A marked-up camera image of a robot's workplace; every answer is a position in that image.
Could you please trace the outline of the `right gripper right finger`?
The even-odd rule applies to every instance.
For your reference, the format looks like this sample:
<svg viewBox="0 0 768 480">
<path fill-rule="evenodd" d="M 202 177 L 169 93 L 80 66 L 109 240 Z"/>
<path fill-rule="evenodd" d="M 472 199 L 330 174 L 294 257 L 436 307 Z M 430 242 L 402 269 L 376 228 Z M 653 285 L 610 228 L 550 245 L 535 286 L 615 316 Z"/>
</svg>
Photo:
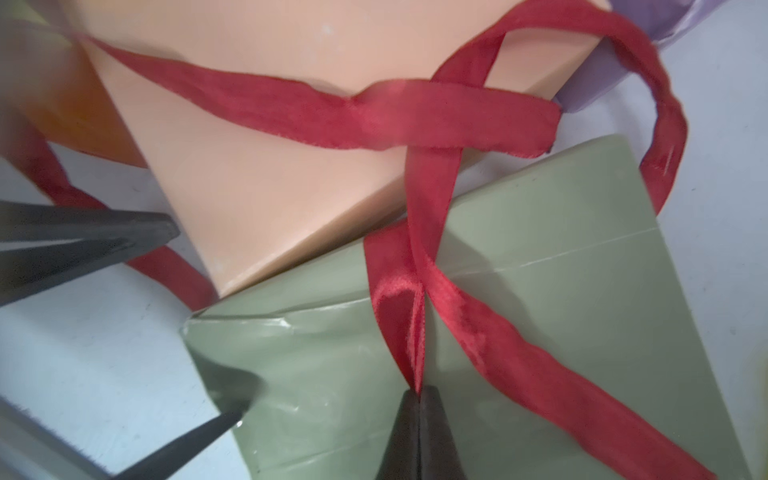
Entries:
<svg viewBox="0 0 768 480">
<path fill-rule="evenodd" d="M 466 480 L 439 390 L 422 389 L 419 403 L 419 454 L 422 480 Z"/>
</svg>

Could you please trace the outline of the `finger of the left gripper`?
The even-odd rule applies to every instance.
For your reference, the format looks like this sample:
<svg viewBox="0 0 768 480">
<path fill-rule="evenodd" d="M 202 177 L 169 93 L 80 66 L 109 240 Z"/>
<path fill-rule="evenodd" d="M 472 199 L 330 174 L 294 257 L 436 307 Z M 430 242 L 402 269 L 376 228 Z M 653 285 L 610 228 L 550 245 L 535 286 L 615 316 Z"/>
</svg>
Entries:
<svg viewBox="0 0 768 480">
<path fill-rule="evenodd" d="M 151 253 L 180 234 L 167 214 L 1 203 L 1 304 Z"/>
<path fill-rule="evenodd" d="M 165 480 L 234 428 L 244 412 L 228 411 L 177 437 L 113 477 L 114 480 Z"/>
</svg>

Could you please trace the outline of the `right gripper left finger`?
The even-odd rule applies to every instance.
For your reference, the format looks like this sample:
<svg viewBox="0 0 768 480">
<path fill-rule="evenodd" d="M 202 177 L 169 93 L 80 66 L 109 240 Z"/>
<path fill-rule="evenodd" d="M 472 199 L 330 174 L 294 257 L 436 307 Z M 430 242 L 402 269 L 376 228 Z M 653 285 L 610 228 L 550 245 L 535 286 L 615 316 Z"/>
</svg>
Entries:
<svg viewBox="0 0 768 480">
<path fill-rule="evenodd" d="M 415 392 L 402 396 L 376 480 L 420 478 L 420 406 Z"/>
</svg>

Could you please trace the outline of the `peach gift box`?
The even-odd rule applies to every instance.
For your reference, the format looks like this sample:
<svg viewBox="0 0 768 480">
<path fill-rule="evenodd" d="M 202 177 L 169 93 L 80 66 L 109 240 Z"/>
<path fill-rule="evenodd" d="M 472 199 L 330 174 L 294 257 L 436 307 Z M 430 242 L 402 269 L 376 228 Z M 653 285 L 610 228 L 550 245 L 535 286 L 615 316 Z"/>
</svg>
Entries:
<svg viewBox="0 0 768 480">
<path fill-rule="evenodd" d="M 219 119 L 97 41 L 339 95 L 429 78 L 508 1 L 71 1 L 86 50 L 220 296 L 363 235 L 404 204 L 401 148 L 318 149 Z"/>
</svg>

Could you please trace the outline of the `orange gift box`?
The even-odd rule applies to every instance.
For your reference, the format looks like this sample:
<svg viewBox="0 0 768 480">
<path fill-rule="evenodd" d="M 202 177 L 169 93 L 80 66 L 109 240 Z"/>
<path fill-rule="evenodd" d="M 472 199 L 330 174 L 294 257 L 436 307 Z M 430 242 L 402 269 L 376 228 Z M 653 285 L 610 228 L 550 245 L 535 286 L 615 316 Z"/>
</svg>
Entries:
<svg viewBox="0 0 768 480">
<path fill-rule="evenodd" d="M 1 98 L 50 142 L 147 166 L 84 48 L 43 24 L 1 22 Z"/>
</svg>

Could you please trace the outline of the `red ribbon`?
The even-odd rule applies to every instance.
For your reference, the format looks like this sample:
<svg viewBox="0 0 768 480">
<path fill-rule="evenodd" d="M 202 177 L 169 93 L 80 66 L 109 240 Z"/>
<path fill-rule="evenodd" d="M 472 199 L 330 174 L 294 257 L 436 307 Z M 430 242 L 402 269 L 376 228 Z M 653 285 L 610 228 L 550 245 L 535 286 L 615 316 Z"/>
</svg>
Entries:
<svg viewBox="0 0 768 480">
<path fill-rule="evenodd" d="M 43 24 L 80 44 L 89 33 L 63 19 L 57 2 Z M 656 103 L 639 175 L 656 214 L 688 137 L 682 106 L 648 36 L 622 15 L 587 1 L 525 1 L 451 54 L 429 78 L 376 81 L 335 94 L 294 79 L 211 69 L 96 46 L 130 71 L 203 111 L 256 132 L 339 151 L 405 152 L 405 219 L 368 234 L 368 293 L 378 329 L 416 393 L 435 386 L 471 479 L 512 477 L 712 479 L 715 474 L 604 389 L 527 341 L 518 328 L 458 287 L 438 265 L 448 216 L 459 197 L 550 155 L 560 107 L 488 84 L 506 36 L 537 29 L 595 35 L 647 84 Z M 218 304 L 210 277 L 161 247 L 134 269 L 193 311 Z"/>
</svg>

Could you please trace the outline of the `green gift box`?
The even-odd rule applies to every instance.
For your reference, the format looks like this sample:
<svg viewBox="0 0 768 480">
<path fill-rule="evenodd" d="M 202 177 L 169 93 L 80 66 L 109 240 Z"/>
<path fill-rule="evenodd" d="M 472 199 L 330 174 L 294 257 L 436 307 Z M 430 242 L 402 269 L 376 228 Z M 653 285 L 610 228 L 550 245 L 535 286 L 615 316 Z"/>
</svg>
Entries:
<svg viewBox="0 0 768 480">
<path fill-rule="evenodd" d="M 636 160 L 620 136 L 456 199 L 439 268 L 529 342 L 624 403 L 720 479 L 740 448 Z M 184 342 L 254 479 L 371 479 L 406 382 L 354 242 L 205 311 Z"/>
</svg>

